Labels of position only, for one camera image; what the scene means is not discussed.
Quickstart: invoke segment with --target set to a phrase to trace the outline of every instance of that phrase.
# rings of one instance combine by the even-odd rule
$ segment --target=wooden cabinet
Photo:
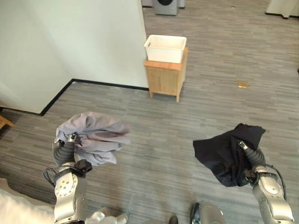
[[[188,48],[184,49],[181,63],[165,63],[147,60],[144,63],[149,83],[149,95],[162,93],[177,97],[181,93],[183,82],[186,76]]]

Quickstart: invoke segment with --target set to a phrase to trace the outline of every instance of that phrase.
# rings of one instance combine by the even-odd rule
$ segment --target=white basket
[[[186,41],[182,36],[150,35],[144,46],[150,61],[181,63]]]

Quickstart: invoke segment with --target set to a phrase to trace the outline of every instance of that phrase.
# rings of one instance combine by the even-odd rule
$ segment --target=floor
[[[260,147],[282,173],[299,220],[298,19],[264,15],[267,0],[187,0],[178,16],[144,9],[147,35],[187,37],[189,58],[180,96],[73,83],[44,117],[3,110],[15,123],[0,132],[0,177],[26,195],[55,203],[42,171],[54,167],[56,127],[72,115],[109,113],[132,126],[132,143],[118,163],[87,175],[89,212],[130,209],[131,224],[189,222],[192,202],[208,200],[228,224],[262,224],[250,186],[225,188],[194,158],[192,140],[211,138],[239,123],[266,129]],[[237,82],[248,82],[239,89]]]

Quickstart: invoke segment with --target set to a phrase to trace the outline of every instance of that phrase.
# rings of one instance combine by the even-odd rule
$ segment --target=small object on floor
[[[238,82],[239,88],[247,88],[247,82]]]
[[[170,219],[169,219],[169,223],[168,224],[178,224],[178,217],[176,216],[172,216]]]

